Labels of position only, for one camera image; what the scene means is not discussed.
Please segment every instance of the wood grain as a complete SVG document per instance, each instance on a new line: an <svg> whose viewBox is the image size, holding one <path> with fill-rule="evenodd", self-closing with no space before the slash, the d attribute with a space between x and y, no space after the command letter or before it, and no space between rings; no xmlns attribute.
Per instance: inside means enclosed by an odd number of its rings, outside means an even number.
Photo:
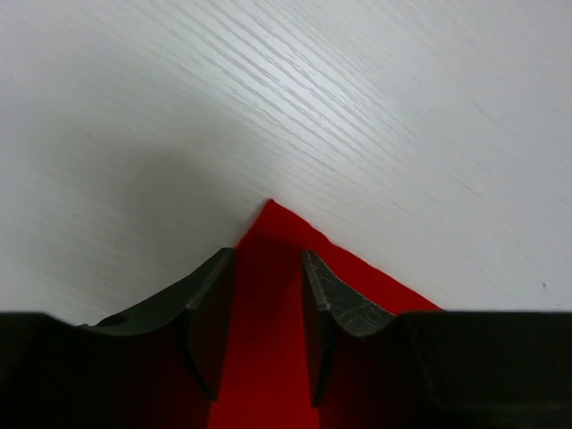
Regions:
<svg viewBox="0 0 572 429"><path fill-rule="evenodd" d="M0 309L94 322L265 198L440 306L572 308L564 0L3 2Z"/></svg>

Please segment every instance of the red towel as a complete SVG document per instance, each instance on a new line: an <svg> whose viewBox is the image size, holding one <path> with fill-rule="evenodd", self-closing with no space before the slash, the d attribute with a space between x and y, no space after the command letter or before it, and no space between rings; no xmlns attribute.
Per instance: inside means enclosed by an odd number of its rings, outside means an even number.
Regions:
<svg viewBox="0 0 572 429"><path fill-rule="evenodd" d="M307 380L300 291L303 250L315 250L343 281L394 314L437 308L272 200L237 250L223 383L209 429L319 427Z"/></svg>

